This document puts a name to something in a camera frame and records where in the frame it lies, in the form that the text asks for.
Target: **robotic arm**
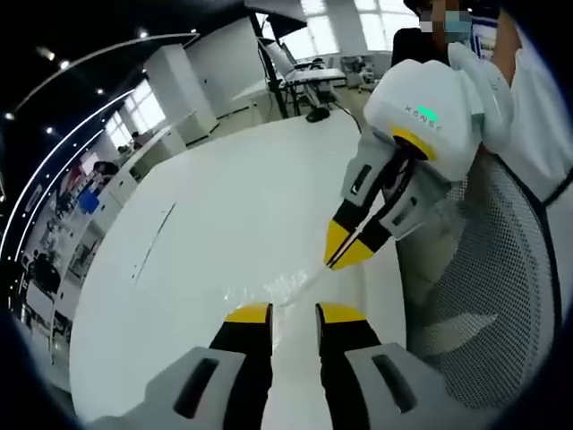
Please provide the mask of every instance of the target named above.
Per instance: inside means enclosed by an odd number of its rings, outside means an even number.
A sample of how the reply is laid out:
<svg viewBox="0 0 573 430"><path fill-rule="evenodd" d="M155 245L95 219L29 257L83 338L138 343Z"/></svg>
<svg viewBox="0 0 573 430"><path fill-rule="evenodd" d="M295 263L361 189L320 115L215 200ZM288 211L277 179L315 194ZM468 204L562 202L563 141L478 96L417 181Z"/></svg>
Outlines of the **robotic arm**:
<svg viewBox="0 0 573 430"><path fill-rule="evenodd" d="M500 71L459 43L449 45L449 61L403 61L370 97L364 115L372 134L358 143L329 224L324 262L331 269L410 234L464 179L481 142L498 152L509 141L513 103ZM386 204L367 219L382 190Z"/></svg>

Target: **mesh chair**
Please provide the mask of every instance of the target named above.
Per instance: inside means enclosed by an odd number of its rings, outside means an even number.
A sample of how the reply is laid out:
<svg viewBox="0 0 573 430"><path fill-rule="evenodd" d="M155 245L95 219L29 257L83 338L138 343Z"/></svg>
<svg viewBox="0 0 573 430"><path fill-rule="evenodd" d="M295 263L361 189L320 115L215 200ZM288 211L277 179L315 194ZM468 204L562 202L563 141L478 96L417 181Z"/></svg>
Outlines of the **mesh chair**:
<svg viewBox="0 0 573 430"><path fill-rule="evenodd" d="M501 409L515 399L560 325L549 229L518 182L498 159L478 158L449 195L457 222L444 231L435 220L398 244L408 349L441 372L449 395L471 409ZM428 252L414 258L420 246ZM435 269L439 248L449 255L442 252L445 269L432 280L428 268Z"/></svg>

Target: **white shirt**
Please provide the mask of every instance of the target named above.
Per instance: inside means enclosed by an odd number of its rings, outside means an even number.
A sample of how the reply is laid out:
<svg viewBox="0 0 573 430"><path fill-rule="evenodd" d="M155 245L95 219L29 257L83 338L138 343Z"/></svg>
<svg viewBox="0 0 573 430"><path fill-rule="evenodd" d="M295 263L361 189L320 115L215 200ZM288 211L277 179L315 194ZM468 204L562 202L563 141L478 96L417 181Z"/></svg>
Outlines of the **white shirt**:
<svg viewBox="0 0 573 430"><path fill-rule="evenodd" d="M522 48L511 85L515 115L510 143L500 156L544 201L573 168L573 127L550 71L523 32L519 37ZM566 315L573 299L573 185L546 212Z"/></svg>
<svg viewBox="0 0 573 430"><path fill-rule="evenodd" d="M541 200L573 168L573 130L565 102L534 46L519 31L511 85L515 115L503 160Z"/></svg>

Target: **white table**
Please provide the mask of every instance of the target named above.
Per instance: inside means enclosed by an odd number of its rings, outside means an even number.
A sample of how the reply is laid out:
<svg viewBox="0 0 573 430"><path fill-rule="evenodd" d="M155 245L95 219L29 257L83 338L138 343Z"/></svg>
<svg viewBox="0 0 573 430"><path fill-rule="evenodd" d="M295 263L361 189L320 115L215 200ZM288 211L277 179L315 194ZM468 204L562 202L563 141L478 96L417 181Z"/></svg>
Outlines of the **white table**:
<svg viewBox="0 0 573 430"><path fill-rule="evenodd" d="M154 168L107 233L81 292L70 377L79 416L121 415L146 383L208 346L238 306L281 303L320 267L326 229L359 139L349 116L292 118L209 142ZM396 247L326 275L274 319L263 428L325 428L314 304L364 310L382 342L406 345Z"/></svg>

